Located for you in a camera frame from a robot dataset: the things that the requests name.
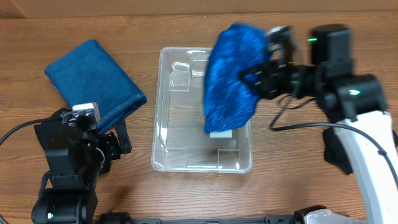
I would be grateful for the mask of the black cloth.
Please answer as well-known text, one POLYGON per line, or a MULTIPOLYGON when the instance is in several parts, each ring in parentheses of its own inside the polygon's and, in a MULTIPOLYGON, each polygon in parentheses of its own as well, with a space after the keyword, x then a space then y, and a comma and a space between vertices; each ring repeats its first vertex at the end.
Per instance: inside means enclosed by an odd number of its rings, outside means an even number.
POLYGON ((34 126, 35 134, 44 151, 47 151, 52 144, 59 143, 59 139, 63 136, 62 131, 66 127, 62 123, 62 115, 69 112, 71 109, 60 108, 49 118, 34 126))
POLYGON ((345 151, 345 147, 335 134, 334 129, 325 129, 322 136, 325 144, 324 160, 339 167, 346 175, 352 174, 354 169, 345 151))

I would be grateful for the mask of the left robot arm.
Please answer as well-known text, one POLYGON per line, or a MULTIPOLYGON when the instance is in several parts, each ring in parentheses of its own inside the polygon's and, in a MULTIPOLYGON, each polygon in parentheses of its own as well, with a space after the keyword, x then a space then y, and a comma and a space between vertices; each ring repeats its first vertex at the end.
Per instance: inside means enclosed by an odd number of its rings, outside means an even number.
POLYGON ((131 152, 126 124, 100 134, 93 109, 62 108, 34 126, 49 171, 42 176, 34 223, 92 223, 98 198, 95 188, 111 162, 131 152))

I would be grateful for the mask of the blue glitter cloth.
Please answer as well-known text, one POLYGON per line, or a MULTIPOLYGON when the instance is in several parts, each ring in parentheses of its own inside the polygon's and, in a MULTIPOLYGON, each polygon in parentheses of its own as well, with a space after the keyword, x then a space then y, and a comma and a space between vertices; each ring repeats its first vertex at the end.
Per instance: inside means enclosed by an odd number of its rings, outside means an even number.
POLYGON ((256 112, 261 97, 250 88, 259 80, 243 70, 270 60, 266 31, 249 24, 234 23, 218 36, 208 58, 203 87, 204 132, 222 132, 243 127, 256 112))

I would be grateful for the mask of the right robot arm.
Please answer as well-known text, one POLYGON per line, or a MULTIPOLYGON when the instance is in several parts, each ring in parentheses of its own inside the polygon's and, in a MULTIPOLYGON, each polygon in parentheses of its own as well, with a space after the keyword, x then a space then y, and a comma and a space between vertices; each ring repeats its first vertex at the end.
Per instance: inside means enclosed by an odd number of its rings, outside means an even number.
POLYGON ((366 223, 397 222, 397 138, 392 116, 379 80, 355 75, 350 54, 351 30, 343 24, 312 29, 308 40, 311 63, 295 63, 301 56, 290 28, 275 27, 267 35, 268 52, 280 52, 277 60, 243 70, 258 81, 250 83, 261 98, 312 96, 326 114, 326 151, 331 162, 350 165, 366 209, 366 223))

